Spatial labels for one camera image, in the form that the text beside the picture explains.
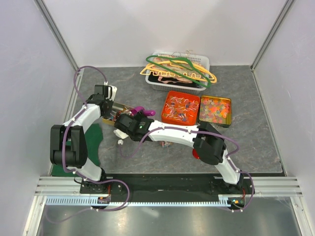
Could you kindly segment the gold tin of candies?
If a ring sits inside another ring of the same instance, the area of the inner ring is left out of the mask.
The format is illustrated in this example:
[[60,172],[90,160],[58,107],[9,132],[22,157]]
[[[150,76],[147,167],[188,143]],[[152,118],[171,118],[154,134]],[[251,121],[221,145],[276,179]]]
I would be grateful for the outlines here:
[[103,118],[102,122],[105,124],[113,126],[115,124],[117,118],[121,114],[129,114],[130,115],[132,109],[133,109],[133,107],[131,107],[131,106],[114,102],[113,106],[112,106],[112,110],[111,110],[110,115],[109,115],[109,118]]

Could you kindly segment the purple plastic scoop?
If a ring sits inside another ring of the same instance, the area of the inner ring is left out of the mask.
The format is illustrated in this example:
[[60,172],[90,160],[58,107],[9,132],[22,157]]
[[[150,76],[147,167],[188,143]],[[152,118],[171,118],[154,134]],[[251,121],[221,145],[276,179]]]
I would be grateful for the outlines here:
[[145,116],[147,117],[153,117],[156,112],[154,110],[146,110],[144,107],[142,106],[137,106],[137,107],[134,107],[133,109],[130,110],[131,113],[133,115],[136,115],[138,112],[142,112]]

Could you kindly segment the orange tray of lollipops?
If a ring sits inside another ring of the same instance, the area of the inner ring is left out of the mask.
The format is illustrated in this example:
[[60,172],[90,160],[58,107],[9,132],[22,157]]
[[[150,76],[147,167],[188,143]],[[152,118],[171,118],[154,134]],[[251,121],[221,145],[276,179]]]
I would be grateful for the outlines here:
[[200,97],[188,93],[170,91],[161,112],[163,123],[192,126],[196,124]]

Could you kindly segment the gold tin of gummies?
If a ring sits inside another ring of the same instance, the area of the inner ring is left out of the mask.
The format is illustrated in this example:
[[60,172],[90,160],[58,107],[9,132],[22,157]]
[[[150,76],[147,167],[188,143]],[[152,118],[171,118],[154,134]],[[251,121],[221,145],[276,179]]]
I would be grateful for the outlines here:
[[230,98],[202,95],[198,121],[209,122],[228,128],[232,123],[232,101]]

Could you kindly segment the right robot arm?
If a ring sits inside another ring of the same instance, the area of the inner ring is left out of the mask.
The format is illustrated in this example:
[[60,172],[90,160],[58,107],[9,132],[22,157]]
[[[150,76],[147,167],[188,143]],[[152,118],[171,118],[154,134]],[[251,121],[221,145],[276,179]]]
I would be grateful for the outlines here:
[[210,123],[183,126],[163,123],[146,117],[143,112],[136,115],[120,115],[114,123],[115,135],[120,139],[143,142],[171,142],[192,148],[204,163],[215,166],[230,193],[238,193],[243,188],[244,175],[230,158],[240,149],[233,139],[223,136]]

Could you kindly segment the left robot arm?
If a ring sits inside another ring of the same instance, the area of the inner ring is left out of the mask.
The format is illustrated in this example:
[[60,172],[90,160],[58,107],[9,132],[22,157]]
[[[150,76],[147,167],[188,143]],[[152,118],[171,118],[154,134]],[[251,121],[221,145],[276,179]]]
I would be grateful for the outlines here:
[[110,184],[105,171],[88,157],[85,133],[97,119],[110,115],[116,92],[117,88],[107,83],[96,85],[94,94],[84,101],[76,115],[63,124],[53,125],[50,131],[51,163],[80,176],[81,186],[96,193],[106,192]]

